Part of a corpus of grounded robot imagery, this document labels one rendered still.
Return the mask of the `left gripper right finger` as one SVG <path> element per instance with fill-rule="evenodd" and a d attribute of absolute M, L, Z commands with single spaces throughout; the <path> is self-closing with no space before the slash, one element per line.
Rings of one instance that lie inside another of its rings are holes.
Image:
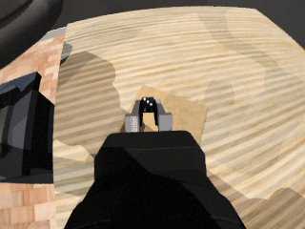
<path fill-rule="evenodd" d="M 173 130 L 173 115 L 165 112 L 160 99 L 153 100 L 153 116 L 158 132 Z"/>

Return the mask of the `tan square mat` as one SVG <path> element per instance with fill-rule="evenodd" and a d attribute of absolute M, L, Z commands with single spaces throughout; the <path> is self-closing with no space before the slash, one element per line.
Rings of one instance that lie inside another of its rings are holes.
<path fill-rule="evenodd" d="M 135 100 L 141 100 L 142 97 L 146 96 L 153 96 L 154 99 L 160 99 L 166 113 L 173 114 L 173 131 L 188 131 L 199 144 L 208 109 L 207 106 L 145 85 L 141 87 Z M 132 112 L 135 100 L 127 114 Z M 158 132 L 153 113 L 143 113 L 140 132 Z"/>

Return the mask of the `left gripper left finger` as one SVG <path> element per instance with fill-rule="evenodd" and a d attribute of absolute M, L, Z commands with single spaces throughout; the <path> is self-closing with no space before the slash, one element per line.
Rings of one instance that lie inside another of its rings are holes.
<path fill-rule="evenodd" d="M 142 100 L 135 100 L 132 113 L 125 114 L 124 121 L 126 133 L 140 132 L 143 121 Z"/>

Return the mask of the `black die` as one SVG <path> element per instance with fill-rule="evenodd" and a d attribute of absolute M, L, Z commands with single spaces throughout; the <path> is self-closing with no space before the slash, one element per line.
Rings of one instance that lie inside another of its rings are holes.
<path fill-rule="evenodd" d="M 153 113 L 153 97 L 142 97 L 143 113 Z"/>

